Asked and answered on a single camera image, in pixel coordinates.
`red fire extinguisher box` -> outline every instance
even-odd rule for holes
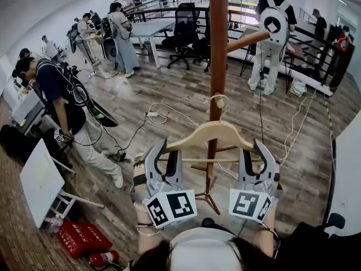
[[[105,252],[112,247],[112,243],[93,224],[64,220],[58,237],[74,259],[90,252]]]

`wooden hanger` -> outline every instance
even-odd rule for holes
[[[201,145],[204,142],[211,141],[213,139],[219,139],[222,142],[232,145],[233,148],[242,148],[243,150],[257,154],[257,150],[253,148],[253,145],[247,142],[240,136],[237,129],[226,121],[210,121],[208,123],[200,125],[191,135],[181,141],[170,143],[167,145],[165,153],[171,151],[182,150],[191,146]],[[135,161],[143,154],[137,154],[134,158]],[[186,162],[205,162],[205,163],[224,163],[225,160],[206,160],[206,159],[183,159]],[[230,159],[227,162],[237,162],[239,159]]]

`white table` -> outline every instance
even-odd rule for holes
[[[167,19],[166,21],[148,21],[133,24],[133,30],[131,31],[130,37],[139,39],[140,48],[143,48],[142,38],[149,38],[157,68],[160,68],[160,61],[156,49],[156,43],[154,41],[154,35],[158,34],[164,29],[171,27],[173,24],[175,24],[175,21],[173,19]]]
[[[49,211],[53,211],[56,217],[65,218],[77,200],[104,208],[104,205],[84,200],[63,191],[65,182],[54,162],[58,163],[50,156],[44,141],[41,139],[20,174],[24,195],[37,228],[40,228],[44,221],[50,222],[50,218],[46,217]],[[54,208],[52,205],[56,198],[59,202]],[[67,205],[62,213],[58,211],[60,203]]]

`white backpack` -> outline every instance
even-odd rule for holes
[[[275,46],[284,47],[289,38],[287,8],[290,4],[283,1],[280,6],[276,6],[274,0],[267,0],[269,7],[266,8],[259,21],[260,30],[270,32],[271,37],[266,41]]]

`white plug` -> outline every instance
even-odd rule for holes
[[[158,116],[158,112],[149,112],[147,114],[148,117],[157,117]]]

